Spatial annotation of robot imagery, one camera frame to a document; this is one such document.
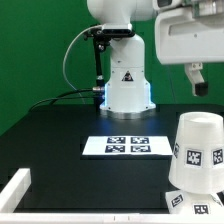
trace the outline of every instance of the black table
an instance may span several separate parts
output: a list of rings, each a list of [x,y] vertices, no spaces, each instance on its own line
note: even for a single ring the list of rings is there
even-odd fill
[[[93,105],[41,106],[0,138],[0,184],[18,168],[30,168],[32,187],[17,212],[168,213],[165,192],[169,156],[82,156],[88,136],[168,136],[174,145],[178,119],[218,105],[158,105],[141,120],[99,115]]]

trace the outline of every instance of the white panel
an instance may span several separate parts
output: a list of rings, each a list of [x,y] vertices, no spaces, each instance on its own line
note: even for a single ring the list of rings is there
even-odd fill
[[[12,213],[30,184],[30,169],[19,169],[0,194],[0,213]]]

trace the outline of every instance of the green wall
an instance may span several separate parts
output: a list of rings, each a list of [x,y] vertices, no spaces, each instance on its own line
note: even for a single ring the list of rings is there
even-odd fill
[[[0,134],[37,101],[70,90],[62,76],[64,54],[73,38],[95,23],[86,0],[0,0]],[[155,103],[224,104],[224,64],[205,65],[209,95],[193,97],[183,66],[161,66],[158,62],[154,21],[134,26],[146,42],[146,77],[152,82]],[[103,62],[107,77],[108,59],[107,53]],[[95,85],[90,40],[80,40],[73,48],[67,71],[77,88]]]

